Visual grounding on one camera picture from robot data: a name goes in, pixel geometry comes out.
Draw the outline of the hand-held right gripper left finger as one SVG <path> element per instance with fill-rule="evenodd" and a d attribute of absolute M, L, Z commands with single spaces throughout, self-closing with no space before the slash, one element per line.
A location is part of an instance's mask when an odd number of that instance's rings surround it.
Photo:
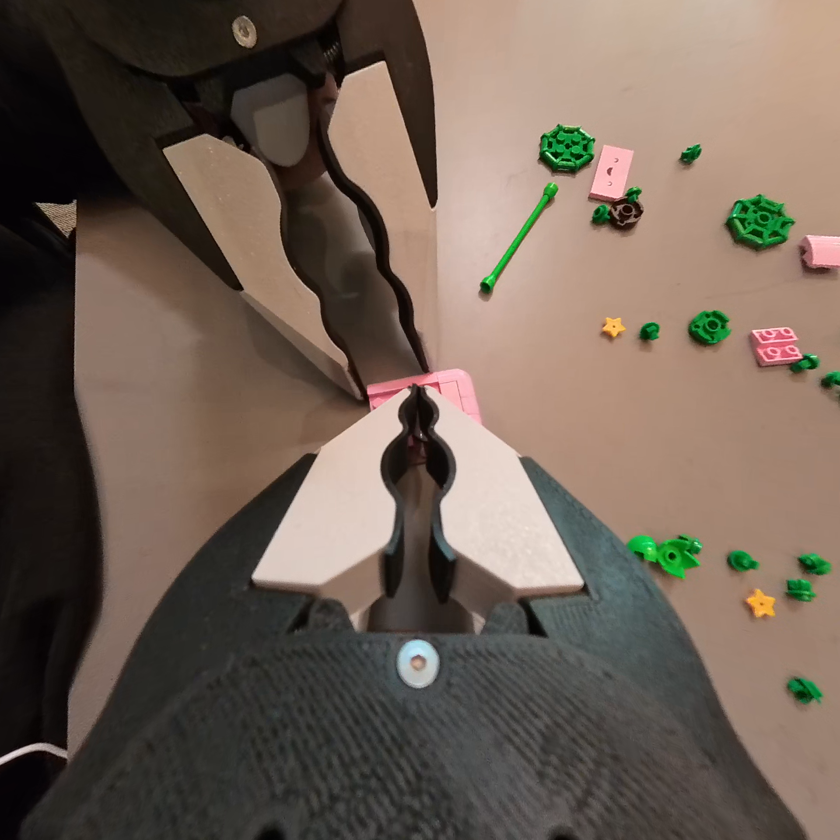
<path fill-rule="evenodd" d="M 406 473 L 417 388 L 404 389 L 315 455 L 252 574 L 255 586 L 363 613 L 403 577 Z"/>

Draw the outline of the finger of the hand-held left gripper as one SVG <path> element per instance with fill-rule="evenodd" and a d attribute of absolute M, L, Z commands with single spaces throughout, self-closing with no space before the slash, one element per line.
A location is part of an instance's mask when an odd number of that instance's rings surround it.
<path fill-rule="evenodd" d="M 334 384 L 364 399 L 348 354 L 330 337 L 319 295 L 282 241 L 282 204 L 265 163 L 201 134 L 163 151 L 242 287 L 241 297 Z"/>
<path fill-rule="evenodd" d="M 428 373 L 438 337 L 436 206 L 383 59 L 343 79 L 318 143 L 333 181 L 358 210 L 402 331 Z"/>

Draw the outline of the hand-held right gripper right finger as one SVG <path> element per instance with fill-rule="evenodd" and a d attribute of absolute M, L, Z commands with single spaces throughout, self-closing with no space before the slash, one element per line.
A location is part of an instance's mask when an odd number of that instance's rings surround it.
<path fill-rule="evenodd" d="M 501 603 L 582 592 L 518 452 L 427 386 L 417 414 L 436 486 L 428 569 L 437 600 L 485 620 Z"/>

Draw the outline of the green flexible rod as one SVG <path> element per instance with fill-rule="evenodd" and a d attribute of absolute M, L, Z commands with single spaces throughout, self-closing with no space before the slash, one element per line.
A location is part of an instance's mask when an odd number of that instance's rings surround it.
<path fill-rule="evenodd" d="M 553 202 L 553 199 L 556 197 L 558 191 L 559 185 L 557 182 L 548 182 L 545 185 L 539 201 L 527 217 L 526 221 L 520 227 L 511 244 L 499 258 L 492 271 L 481 280 L 479 284 L 480 295 L 488 297 L 494 291 L 499 278 L 510 264 L 512 258 L 518 252 L 518 249 L 522 245 L 524 239 L 529 235 L 535 224 L 543 215 L 545 209 Z"/>

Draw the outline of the green web with round plate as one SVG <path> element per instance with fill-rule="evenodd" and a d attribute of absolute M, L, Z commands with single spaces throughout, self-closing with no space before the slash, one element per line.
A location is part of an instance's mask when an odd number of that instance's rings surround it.
<path fill-rule="evenodd" d="M 552 172 L 576 173 L 594 159 L 595 137 L 581 126 L 558 124 L 541 135 L 539 160 Z"/>

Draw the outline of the pink brick block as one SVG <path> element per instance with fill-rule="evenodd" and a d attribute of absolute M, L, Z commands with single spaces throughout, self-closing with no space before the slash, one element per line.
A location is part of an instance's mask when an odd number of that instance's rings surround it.
<path fill-rule="evenodd" d="M 403 390 L 409 390 L 414 385 L 436 390 L 477 424 L 482 424 L 475 387 L 469 374 L 460 369 L 368 385 L 367 396 L 371 412 L 374 413 L 381 405 L 390 402 Z M 347 452 L 355 452 L 358 458 L 381 459 L 389 446 L 401 442 L 406 443 L 408 462 L 411 465 L 427 462 L 429 467 L 455 470 L 455 457 L 446 442 L 430 440 L 427 428 L 414 414 L 408 417 L 406 427 L 403 427 L 400 418 L 390 411 L 385 412 L 384 421 L 362 419 L 330 444 L 324 445 L 322 451 L 344 448 Z"/>

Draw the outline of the pink curved slope brick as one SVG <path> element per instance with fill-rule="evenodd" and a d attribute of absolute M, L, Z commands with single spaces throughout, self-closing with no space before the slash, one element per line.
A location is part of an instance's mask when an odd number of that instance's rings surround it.
<path fill-rule="evenodd" d="M 840 237 L 806 235 L 798 243 L 803 266 L 810 270 L 838 270 Z"/>

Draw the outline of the green spiky leaf piece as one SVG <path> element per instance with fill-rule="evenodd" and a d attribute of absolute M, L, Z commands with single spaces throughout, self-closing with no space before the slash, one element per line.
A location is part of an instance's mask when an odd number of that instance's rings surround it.
<path fill-rule="evenodd" d="M 657 545 L 656 562 L 666 573 L 684 580 L 687 571 L 700 566 L 702 549 L 702 543 L 697 538 L 680 534 Z"/>

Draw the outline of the scattered small green clips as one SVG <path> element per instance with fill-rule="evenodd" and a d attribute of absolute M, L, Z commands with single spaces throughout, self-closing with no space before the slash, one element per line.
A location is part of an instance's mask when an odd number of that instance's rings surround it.
<path fill-rule="evenodd" d="M 700 157 L 702 147 L 699 143 L 694 143 L 691 146 L 681 151 L 679 162 L 683 165 L 693 165 Z M 630 196 L 631 200 L 638 199 L 641 195 L 641 190 L 638 187 L 632 187 L 626 191 L 625 196 Z M 609 222 L 609 206 L 599 205 L 592 216 L 592 223 L 596 225 L 607 224 Z M 646 322 L 638 331 L 638 338 L 645 342 L 657 340 L 660 334 L 660 325 L 657 322 Z M 753 330 L 749 336 L 751 349 L 756 344 L 762 343 L 795 343 L 797 338 L 795 333 L 788 328 L 775 328 Z M 795 364 L 785 366 L 790 369 L 792 373 L 802 373 L 816 370 L 821 361 L 819 357 L 813 353 L 803 353 L 803 358 Z M 822 381 L 823 386 L 831 388 L 838 387 L 838 371 L 827 374 Z M 825 575 L 831 572 L 832 565 L 826 561 L 821 555 L 810 553 L 804 554 L 798 562 L 805 572 L 811 575 Z M 759 563 L 743 550 L 734 550 L 728 556 L 728 563 L 731 568 L 737 572 L 747 572 L 759 568 Z M 799 602 L 812 602 L 816 597 L 816 592 L 809 581 L 804 579 L 789 579 L 785 583 L 785 593 L 788 597 Z M 791 693 L 793 698 L 802 705 L 810 705 L 812 703 L 821 703 L 823 693 L 819 687 L 812 681 L 804 677 L 794 677 L 787 682 L 787 690 Z"/>

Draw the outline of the person's black jacket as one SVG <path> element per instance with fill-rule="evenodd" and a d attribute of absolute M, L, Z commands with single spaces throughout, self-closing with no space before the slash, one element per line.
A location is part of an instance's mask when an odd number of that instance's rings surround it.
<path fill-rule="evenodd" d="M 1 749 L 67 746 L 101 603 L 95 479 L 77 406 L 72 203 L 98 149 L 34 2 L 1 8 Z"/>

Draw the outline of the plain green web piece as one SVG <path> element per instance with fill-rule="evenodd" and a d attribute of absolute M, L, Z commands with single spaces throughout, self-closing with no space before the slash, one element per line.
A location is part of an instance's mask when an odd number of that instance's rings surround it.
<path fill-rule="evenodd" d="M 736 244 L 756 250 L 785 243 L 794 224 L 783 203 L 763 194 L 738 199 L 725 223 Z"/>

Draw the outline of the pink smiley face tile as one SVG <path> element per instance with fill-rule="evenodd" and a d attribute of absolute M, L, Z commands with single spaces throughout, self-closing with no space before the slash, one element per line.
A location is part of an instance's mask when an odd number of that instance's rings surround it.
<path fill-rule="evenodd" d="M 598 159 L 589 198 L 612 203 L 625 195 L 634 151 L 605 144 Z"/>

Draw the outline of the person's left hand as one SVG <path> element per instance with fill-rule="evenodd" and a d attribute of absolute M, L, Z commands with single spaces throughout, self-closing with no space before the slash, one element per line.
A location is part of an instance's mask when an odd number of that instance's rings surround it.
<path fill-rule="evenodd" d="M 323 114 L 334 107 L 339 90 L 335 79 L 327 75 L 324 84 L 318 89 L 308 90 L 309 136 L 307 148 L 293 166 L 278 167 L 280 184 L 285 192 L 297 190 L 317 180 L 325 171 L 319 148 L 319 123 Z"/>

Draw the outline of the green round plate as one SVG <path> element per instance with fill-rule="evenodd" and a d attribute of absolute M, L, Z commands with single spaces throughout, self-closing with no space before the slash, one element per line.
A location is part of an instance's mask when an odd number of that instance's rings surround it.
<path fill-rule="evenodd" d="M 689 321 L 687 332 L 694 341 L 711 346 L 729 337 L 729 321 L 729 317 L 720 310 L 701 311 Z"/>

